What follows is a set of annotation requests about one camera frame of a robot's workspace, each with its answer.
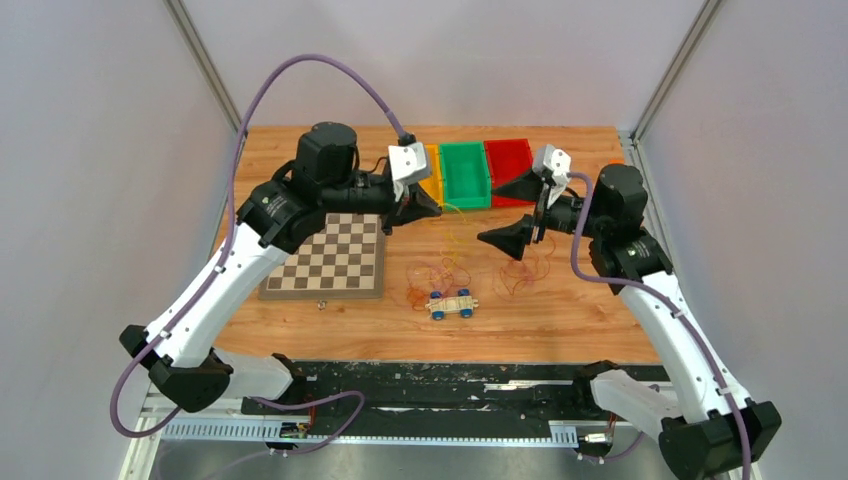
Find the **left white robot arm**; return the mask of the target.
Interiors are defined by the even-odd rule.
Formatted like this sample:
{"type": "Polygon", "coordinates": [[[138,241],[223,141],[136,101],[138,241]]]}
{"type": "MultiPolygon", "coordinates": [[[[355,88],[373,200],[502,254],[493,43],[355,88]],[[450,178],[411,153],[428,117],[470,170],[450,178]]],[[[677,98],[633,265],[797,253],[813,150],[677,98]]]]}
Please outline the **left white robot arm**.
{"type": "Polygon", "coordinates": [[[439,216],[440,207],[418,184],[431,173],[427,150],[412,134],[389,146],[376,174],[360,169],[351,127],[312,126],[299,138],[295,157],[237,209],[223,244],[188,289],[149,325],[126,327],[121,344],[184,412],[241,397],[265,398],[282,414],[297,412],[306,388],[283,355],[228,353],[214,348],[216,339],[251,292],[325,228],[329,214],[377,215],[384,233],[439,216]]]}

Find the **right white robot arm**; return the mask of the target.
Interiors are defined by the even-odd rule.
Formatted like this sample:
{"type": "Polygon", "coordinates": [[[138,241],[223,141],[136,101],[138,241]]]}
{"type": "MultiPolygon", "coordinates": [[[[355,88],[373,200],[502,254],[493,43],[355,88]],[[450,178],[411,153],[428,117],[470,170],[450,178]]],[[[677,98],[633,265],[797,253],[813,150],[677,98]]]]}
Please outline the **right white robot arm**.
{"type": "Polygon", "coordinates": [[[757,402],[731,374],[691,313],[668,255],[643,225],[648,193],[641,172],[610,164],[570,192],[569,172],[530,169],[495,194],[533,202],[534,211],[479,239],[514,259],[547,231],[587,240],[594,273],[619,296],[647,334],[674,389],[666,397],[610,361],[585,366],[574,378],[571,403],[584,417],[607,412],[654,440],[680,479],[707,479],[754,464],[781,426],[775,405],[757,402]]]}

